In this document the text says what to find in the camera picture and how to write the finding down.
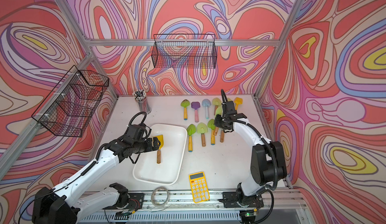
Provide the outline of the yellow shovel wooden handle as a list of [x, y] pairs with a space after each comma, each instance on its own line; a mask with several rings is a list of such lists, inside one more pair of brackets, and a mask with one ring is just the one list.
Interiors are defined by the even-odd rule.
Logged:
[[161, 163], [161, 148], [163, 147], [164, 145], [164, 138], [163, 138], [163, 135], [157, 135], [155, 137], [153, 137], [153, 143], [154, 144], [158, 144], [159, 145], [159, 148], [157, 150], [157, 159], [156, 159], [156, 162], [157, 164], [160, 164]]

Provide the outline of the purple shovel pink handle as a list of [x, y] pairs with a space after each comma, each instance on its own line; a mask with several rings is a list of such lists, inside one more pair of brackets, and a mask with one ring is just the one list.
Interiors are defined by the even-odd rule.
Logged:
[[192, 102], [191, 103], [191, 108], [194, 109], [195, 111], [195, 122], [198, 123], [199, 122], [199, 113], [198, 113], [198, 110], [199, 108], [201, 107], [200, 103], [198, 101], [195, 101], [195, 102]]

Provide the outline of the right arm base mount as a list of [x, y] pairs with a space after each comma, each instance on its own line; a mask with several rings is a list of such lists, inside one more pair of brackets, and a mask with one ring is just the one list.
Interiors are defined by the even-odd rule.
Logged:
[[260, 209], [264, 207], [261, 195], [245, 196], [239, 191], [223, 192], [219, 202], [225, 208], [254, 208]]

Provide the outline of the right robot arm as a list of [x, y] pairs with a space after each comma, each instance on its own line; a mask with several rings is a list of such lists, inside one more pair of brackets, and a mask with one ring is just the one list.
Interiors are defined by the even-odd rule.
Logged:
[[251, 145], [250, 174], [239, 183], [236, 196], [242, 202], [277, 189], [278, 182], [287, 177], [283, 145], [261, 134], [243, 113], [238, 113], [234, 102], [221, 103], [222, 114], [215, 117], [215, 126], [225, 132], [236, 132]]

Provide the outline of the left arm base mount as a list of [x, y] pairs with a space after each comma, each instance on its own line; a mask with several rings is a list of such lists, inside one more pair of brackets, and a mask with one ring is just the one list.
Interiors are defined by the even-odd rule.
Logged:
[[142, 192], [130, 192], [127, 197], [119, 198], [118, 204], [104, 208], [107, 211], [132, 212], [142, 209], [145, 194]]

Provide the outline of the green shovel wooden handle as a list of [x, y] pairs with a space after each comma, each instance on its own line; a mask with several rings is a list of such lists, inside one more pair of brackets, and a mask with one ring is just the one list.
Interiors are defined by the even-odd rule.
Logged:
[[216, 115], [216, 111], [219, 108], [219, 106], [222, 104], [222, 100], [219, 98], [214, 98], [212, 100], [212, 105], [214, 106], [214, 115]]

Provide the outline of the green shovel yellow handle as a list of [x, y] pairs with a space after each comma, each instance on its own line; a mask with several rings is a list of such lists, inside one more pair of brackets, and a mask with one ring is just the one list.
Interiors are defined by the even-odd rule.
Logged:
[[184, 109], [184, 120], [188, 120], [188, 111], [187, 107], [190, 105], [190, 101], [185, 99], [181, 102], [181, 107]]

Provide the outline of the green shovel blue-tip handle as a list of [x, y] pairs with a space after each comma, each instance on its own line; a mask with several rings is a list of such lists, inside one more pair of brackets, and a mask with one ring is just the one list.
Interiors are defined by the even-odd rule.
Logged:
[[189, 142], [188, 142], [188, 151], [192, 152], [193, 151], [193, 134], [196, 133], [196, 126], [194, 124], [190, 124], [187, 128], [187, 133], [189, 137]]

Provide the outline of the green wooden-handle shovel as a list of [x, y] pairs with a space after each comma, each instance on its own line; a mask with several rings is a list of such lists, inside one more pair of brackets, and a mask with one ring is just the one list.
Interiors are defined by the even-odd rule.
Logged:
[[225, 137], [225, 132], [224, 132], [224, 130], [222, 129], [222, 130], [221, 130], [221, 133], [220, 133], [220, 142], [224, 142], [224, 137]]
[[[215, 117], [222, 116], [222, 112], [223, 112], [222, 107], [217, 106], [216, 111], [215, 111]], [[218, 130], [219, 130], [219, 128], [217, 126], [215, 126], [214, 135], [217, 135]]]
[[200, 122], [197, 125], [197, 132], [201, 135], [202, 147], [206, 146], [206, 137], [205, 134], [208, 132], [208, 127], [205, 123]]

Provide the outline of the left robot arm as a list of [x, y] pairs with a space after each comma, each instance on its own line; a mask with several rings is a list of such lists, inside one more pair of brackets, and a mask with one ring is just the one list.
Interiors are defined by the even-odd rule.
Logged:
[[39, 190], [34, 199], [32, 223], [76, 224], [107, 207], [126, 209], [131, 198], [128, 189], [118, 183], [85, 198], [82, 195], [105, 173], [133, 154], [157, 151], [161, 142], [157, 137], [150, 137], [150, 133], [145, 124], [128, 126], [122, 136], [101, 145], [96, 157], [74, 175], [52, 189]]

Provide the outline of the light blue shovel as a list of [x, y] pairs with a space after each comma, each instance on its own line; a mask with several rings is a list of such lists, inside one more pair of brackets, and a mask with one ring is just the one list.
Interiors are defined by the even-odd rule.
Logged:
[[209, 119], [209, 108], [211, 106], [211, 101], [209, 99], [204, 99], [202, 101], [202, 106], [205, 109], [205, 117], [206, 117], [206, 119]]

